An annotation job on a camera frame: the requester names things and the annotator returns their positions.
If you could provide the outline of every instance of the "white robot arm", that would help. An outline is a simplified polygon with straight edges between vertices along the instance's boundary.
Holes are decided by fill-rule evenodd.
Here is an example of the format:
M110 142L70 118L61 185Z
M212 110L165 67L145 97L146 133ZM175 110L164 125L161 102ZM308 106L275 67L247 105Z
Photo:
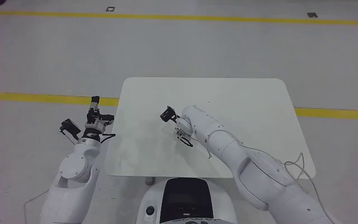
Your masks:
M95 159L100 153L101 143L106 140L101 142L100 135L114 120L113 115L100 114L99 101L99 96L92 98L82 138L78 139L77 134L81 130L71 120L62 122L60 131L63 133L63 130L67 130L78 142L74 146L74 152L62 161L49 189L40 215L41 224L82 223L86 217L100 172ZM80 188L70 189L68 180L86 184Z
M194 133L209 153L230 168L241 196L254 207L269 211L277 224L331 223L321 205L301 190L282 164L263 152L243 147L222 124L197 106L186 107L182 117L168 107L161 118L177 123L178 137L188 146Z

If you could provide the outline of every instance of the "floor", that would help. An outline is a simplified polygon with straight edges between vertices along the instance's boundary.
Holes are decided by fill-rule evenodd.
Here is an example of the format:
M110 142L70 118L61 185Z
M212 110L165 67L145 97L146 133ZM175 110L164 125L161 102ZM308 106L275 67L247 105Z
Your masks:
M358 20L358 3L338 0L8 0L0 6L0 91L119 97L128 77L279 78L296 107L358 110L356 25L1 14L105 13L108 6L127 15L307 19L316 12L323 20ZM0 108L0 223L23 223L23 203L48 189L73 150L59 124L71 118L81 126L88 106L0 101ZM356 223L358 120L299 122L324 205L342 223ZM134 223L144 178L102 171L84 223ZM240 197L233 180L212 181L232 197L239 223L275 223ZM43 201L27 206L27 223L38 222Z

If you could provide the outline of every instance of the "table leg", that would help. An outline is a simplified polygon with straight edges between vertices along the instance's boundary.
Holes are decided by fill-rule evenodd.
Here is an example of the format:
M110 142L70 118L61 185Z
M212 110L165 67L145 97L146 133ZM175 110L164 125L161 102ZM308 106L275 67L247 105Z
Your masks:
M156 178L148 176L145 178L145 184L147 184L148 186L153 185L156 182Z

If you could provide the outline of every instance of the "yellow stripe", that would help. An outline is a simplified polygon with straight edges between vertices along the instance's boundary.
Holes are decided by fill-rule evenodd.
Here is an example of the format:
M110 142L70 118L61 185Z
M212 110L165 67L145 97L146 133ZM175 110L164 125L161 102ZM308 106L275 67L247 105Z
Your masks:
M197 20L226 22L271 22L284 24L325 24L325 25L358 25L356 20L319 20L316 18L250 18L221 16L190 16L190 15L134 15L112 13L74 13L74 12L26 12L0 11L0 15L8 16L51 16L51 17L92 17L92 18L129 18L139 20Z
M57 96L43 94L12 94L0 92L1 101L21 102L46 102L51 104L83 104L89 105L91 98L88 96ZM100 100L101 106L118 106L118 98L105 98ZM341 118L358 119L358 110L338 110L319 108L295 108L297 116L310 116L314 118Z
M0 100L3 101L22 101L22 102L47 102L51 104L85 104L91 103L88 96L56 96L43 94L11 94L7 92L0 93ZM105 98L100 100L101 106L118 106L118 98Z
M295 108L295 111L297 116L311 116L314 118L358 119L358 110Z

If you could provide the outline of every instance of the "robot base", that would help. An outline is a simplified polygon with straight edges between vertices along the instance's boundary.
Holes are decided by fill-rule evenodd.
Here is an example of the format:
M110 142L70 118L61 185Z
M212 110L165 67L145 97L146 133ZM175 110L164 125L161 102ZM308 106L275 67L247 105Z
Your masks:
M145 193L136 224L159 224L180 218L213 218L237 223L228 193L198 178L171 178Z

